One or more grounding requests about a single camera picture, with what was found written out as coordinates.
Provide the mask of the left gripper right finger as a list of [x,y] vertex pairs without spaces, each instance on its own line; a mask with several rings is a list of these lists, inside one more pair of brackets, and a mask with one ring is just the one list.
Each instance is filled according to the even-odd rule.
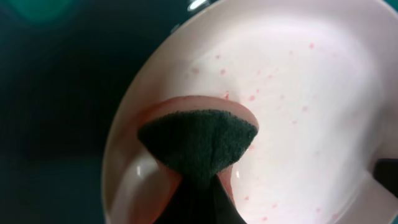
[[198,199],[199,224],[246,224],[217,175]]

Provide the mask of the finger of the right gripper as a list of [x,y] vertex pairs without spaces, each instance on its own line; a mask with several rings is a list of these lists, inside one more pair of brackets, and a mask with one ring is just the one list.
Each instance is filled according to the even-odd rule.
[[398,160],[379,159],[376,161],[373,177],[395,197],[398,197]]

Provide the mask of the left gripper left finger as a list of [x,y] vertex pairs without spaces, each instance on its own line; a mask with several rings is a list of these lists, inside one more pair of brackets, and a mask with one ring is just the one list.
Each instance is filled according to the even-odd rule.
[[189,180],[182,180],[164,211],[154,224],[195,224],[198,190]]

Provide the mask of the green and orange sponge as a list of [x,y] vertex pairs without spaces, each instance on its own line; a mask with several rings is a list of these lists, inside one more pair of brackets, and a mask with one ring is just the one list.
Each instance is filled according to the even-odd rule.
[[231,176],[259,131],[245,106],[209,96],[179,96],[137,114],[137,138],[170,172],[171,199],[184,180],[205,190],[218,177],[230,200]]

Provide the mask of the white plate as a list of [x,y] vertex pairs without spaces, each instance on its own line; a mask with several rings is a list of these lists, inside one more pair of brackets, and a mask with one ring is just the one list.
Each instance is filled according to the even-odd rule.
[[397,11],[384,1],[218,1],[150,56],[114,118],[103,161],[106,223],[132,223],[170,185],[135,115],[176,96],[241,103],[260,128],[231,188],[248,223],[393,223],[377,183],[397,157]]

